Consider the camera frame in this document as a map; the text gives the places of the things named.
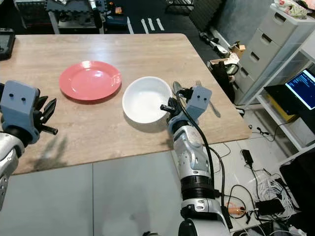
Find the silver metal spoon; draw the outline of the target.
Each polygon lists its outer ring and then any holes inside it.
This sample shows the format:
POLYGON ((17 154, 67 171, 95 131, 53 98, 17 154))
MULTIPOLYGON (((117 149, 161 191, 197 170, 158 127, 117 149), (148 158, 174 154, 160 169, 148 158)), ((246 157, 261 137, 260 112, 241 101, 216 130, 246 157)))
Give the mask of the silver metal spoon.
POLYGON ((175 97, 185 97, 186 88, 183 88, 179 82, 172 83, 172 90, 175 97))

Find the silver metal fork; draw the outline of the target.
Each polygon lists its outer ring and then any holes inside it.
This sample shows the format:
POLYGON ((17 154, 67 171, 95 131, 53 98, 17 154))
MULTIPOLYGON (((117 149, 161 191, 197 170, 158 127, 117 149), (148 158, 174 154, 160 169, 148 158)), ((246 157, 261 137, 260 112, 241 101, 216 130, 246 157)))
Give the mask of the silver metal fork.
MULTIPOLYGON (((196 80, 195 81, 196 85, 198 86, 202 86, 202 83, 200 80, 196 80)), ((209 102, 209 105, 211 106, 211 109, 212 109, 212 112, 214 113, 214 115, 216 115, 216 117, 219 117, 221 118, 221 114, 219 113, 218 109, 214 106, 214 104, 212 103, 211 100, 208 101, 209 102)))

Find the white round bowl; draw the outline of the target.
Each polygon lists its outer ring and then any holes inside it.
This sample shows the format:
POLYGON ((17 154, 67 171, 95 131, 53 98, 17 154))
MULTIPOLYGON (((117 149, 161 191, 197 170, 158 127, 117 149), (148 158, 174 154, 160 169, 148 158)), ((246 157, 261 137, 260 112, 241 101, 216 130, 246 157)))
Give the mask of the white round bowl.
POLYGON ((124 115, 135 123, 155 123, 166 115, 161 106, 167 105, 171 96, 171 86, 160 77, 140 77, 123 93, 124 115))

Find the red round plate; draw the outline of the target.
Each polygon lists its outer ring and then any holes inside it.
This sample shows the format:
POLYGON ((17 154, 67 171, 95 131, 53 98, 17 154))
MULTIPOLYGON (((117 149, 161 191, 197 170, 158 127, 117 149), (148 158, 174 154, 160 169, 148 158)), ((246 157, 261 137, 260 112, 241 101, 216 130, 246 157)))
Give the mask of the red round plate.
POLYGON ((61 72, 58 86, 63 95, 74 100, 97 101, 121 88, 122 75, 117 67, 105 61, 80 61, 61 72))

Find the black handheld controller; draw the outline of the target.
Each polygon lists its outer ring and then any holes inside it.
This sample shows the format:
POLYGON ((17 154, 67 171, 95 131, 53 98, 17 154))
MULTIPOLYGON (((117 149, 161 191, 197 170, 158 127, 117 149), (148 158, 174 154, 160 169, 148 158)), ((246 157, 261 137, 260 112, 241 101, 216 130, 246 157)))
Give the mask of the black handheld controller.
POLYGON ((8 60, 13 53, 15 33, 13 29, 0 28, 0 60, 8 60))

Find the dark foam acoustic panel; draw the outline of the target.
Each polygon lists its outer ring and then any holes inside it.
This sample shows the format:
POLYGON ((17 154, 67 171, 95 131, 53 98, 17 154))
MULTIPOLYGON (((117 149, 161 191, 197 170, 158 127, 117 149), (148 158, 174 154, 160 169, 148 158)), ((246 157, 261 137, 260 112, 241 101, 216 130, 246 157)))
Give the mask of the dark foam acoustic panel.
POLYGON ((189 18, 198 31, 209 29, 224 2, 225 0, 191 0, 193 9, 189 18))

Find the black power adapter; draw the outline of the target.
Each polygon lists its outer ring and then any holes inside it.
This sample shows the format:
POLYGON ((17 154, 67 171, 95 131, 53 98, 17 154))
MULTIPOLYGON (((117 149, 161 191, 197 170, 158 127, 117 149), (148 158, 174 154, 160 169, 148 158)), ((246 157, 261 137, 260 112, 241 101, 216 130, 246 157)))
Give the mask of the black power adapter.
POLYGON ((252 155, 251 155, 251 152, 250 150, 248 149, 242 149, 241 150, 241 155, 243 156, 244 158, 244 161, 245 161, 245 164, 249 167, 252 167, 253 165, 253 158, 252 158, 252 155))

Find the grey drawer cabinet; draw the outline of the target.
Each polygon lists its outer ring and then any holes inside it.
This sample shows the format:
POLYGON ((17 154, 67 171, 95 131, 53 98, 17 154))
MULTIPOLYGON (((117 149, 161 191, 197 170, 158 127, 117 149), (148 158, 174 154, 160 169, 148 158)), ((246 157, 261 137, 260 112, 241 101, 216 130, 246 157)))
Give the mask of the grey drawer cabinet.
POLYGON ((294 18, 272 3, 239 58, 235 104, 246 104, 315 30, 315 18, 294 18))

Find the metal shelf cart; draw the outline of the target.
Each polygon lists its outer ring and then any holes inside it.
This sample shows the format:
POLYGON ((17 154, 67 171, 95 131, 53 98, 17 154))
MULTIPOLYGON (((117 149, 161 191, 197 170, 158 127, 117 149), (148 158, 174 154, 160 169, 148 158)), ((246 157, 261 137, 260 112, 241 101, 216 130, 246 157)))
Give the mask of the metal shelf cart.
POLYGON ((60 29, 95 29, 104 34, 103 13, 106 13, 106 0, 45 0, 50 24, 54 34, 60 29))

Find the white metal rack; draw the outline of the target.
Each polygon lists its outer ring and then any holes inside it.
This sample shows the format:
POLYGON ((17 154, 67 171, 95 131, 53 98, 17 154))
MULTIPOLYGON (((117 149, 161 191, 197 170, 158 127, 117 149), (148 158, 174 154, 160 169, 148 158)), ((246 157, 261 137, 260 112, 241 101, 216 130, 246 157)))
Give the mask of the white metal rack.
POLYGON ((286 114, 277 102, 264 90, 264 87, 281 85, 292 79, 304 69, 315 74, 315 33, 311 34, 291 56, 280 65, 275 73, 256 95, 278 128, 298 150, 315 148, 315 109, 299 112, 296 115, 286 114))

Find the black laptop with blue screen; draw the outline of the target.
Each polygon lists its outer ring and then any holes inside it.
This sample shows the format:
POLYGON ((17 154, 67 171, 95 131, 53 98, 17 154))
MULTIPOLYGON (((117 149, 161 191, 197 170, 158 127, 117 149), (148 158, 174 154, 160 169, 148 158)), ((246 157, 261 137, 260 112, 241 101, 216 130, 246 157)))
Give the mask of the black laptop with blue screen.
POLYGON ((288 82, 266 86, 264 90, 288 115, 315 109, 315 74, 304 69, 288 82))

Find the orange plug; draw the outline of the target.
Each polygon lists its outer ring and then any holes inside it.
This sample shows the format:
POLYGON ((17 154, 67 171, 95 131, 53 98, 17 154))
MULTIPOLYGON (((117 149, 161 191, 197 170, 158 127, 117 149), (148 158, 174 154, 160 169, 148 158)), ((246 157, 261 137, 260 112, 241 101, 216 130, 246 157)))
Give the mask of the orange plug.
POLYGON ((231 202, 228 202, 226 204, 226 207, 228 209, 228 213, 230 214, 230 216, 232 216, 232 218, 241 218, 247 213, 245 207, 235 205, 231 202))

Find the black power box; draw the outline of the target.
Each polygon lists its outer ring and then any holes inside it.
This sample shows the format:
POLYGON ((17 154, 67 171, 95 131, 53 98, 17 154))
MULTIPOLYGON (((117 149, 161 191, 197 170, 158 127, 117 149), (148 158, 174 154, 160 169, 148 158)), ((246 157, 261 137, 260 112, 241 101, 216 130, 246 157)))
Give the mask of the black power box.
POLYGON ((274 198, 272 200, 264 200, 254 203, 255 208, 261 215, 280 214, 285 211, 285 207, 282 205, 281 200, 274 198))

